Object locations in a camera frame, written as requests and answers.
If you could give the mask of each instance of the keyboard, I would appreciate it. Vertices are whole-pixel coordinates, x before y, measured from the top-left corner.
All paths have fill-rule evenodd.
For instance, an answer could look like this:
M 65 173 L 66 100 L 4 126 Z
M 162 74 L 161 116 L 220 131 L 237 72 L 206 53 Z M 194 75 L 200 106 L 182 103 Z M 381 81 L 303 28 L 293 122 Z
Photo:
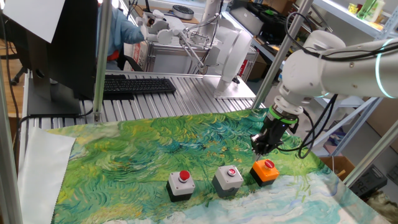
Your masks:
M 173 92 L 175 92 L 175 87 L 172 82 L 166 78 L 125 79 L 116 78 L 114 76 L 105 78 L 105 95 L 120 93 L 141 94 Z

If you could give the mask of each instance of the slotted aluminum surface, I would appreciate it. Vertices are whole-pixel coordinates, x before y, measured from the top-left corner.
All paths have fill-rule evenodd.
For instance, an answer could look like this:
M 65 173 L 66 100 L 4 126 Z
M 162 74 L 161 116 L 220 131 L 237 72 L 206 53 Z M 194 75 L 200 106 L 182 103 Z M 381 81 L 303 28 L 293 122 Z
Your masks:
M 102 122 L 130 121 L 142 118 L 160 118 L 201 113 L 225 113 L 250 108 L 252 100 L 216 100 L 202 83 L 202 75 L 181 75 L 144 72 L 107 71 L 108 74 L 126 75 L 127 78 L 168 78 L 177 91 L 175 93 L 151 93 L 134 95 L 134 100 L 104 100 Z M 27 83 L 25 80 L 24 108 L 27 107 Z M 80 102 L 83 113 L 93 108 L 91 100 Z M 93 114 L 85 118 L 32 118 L 23 125 L 21 132 L 21 153 L 30 127 L 42 129 L 63 128 L 79 124 L 94 123 Z

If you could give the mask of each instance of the painted mat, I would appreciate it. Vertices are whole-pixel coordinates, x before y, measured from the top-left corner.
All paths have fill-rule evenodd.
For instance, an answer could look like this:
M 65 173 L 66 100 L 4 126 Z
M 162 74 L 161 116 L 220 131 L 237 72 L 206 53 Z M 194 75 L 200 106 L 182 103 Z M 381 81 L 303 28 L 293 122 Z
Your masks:
M 280 172 L 260 188 L 250 176 L 249 136 L 266 110 L 71 126 L 49 132 L 76 137 L 54 223 L 384 223 L 314 154 L 273 151 Z M 284 136 L 285 148 L 299 138 Z M 221 199 L 211 180 L 223 165 L 244 177 L 236 196 Z M 170 202 L 171 172 L 189 170 L 196 189 Z

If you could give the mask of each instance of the blue shirt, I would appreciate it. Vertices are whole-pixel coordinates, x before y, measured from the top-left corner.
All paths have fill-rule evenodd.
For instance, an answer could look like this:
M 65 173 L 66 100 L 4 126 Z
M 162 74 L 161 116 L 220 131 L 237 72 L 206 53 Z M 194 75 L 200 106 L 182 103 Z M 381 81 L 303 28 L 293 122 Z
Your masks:
M 98 8 L 97 23 L 97 46 L 100 37 L 101 9 Z M 119 9 L 112 7 L 111 30 L 109 32 L 108 56 L 112 55 L 115 50 L 119 52 L 123 48 L 123 43 L 136 44 L 144 41 L 144 36 L 140 28 L 127 20 L 127 17 Z

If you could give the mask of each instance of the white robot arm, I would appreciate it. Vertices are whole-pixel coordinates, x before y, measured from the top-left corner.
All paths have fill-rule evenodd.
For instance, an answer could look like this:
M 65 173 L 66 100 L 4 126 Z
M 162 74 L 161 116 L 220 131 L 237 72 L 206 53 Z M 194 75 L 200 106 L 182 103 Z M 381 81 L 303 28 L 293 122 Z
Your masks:
M 269 108 L 261 133 L 251 138 L 258 156 L 281 144 L 287 128 L 297 129 L 302 106 L 313 97 L 398 97 L 398 39 L 345 47 L 333 34 L 317 30 L 303 47 L 310 52 L 298 50 L 287 59 L 280 96 Z
M 214 1 L 208 1 L 206 9 L 210 8 L 212 4 Z M 236 30 L 229 21 L 220 19 L 220 15 L 217 13 L 219 8 L 212 9 L 212 11 L 215 13 L 213 15 L 206 14 L 207 16 L 204 16 L 201 23 L 183 30 L 175 29 L 172 23 L 168 23 L 158 10 L 154 10 L 151 17 L 144 13 L 142 18 L 137 18 L 137 24 L 141 27 L 141 32 L 146 40 L 169 44 L 172 37 L 178 37 L 180 45 L 195 62 L 199 71 L 203 72 L 207 66 L 214 66 L 216 72 L 221 75 L 214 90 L 214 97 L 218 98 L 238 74 L 250 48 L 251 36 L 243 30 Z M 209 27 L 214 29 L 213 33 L 208 33 Z M 195 28 L 199 28 L 199 31 L 192 31 Z M 213 37 L 218 39 L 216 43 L 213 43 Z M 205 62 L 202 62 L 193 47 L 208 51 Z

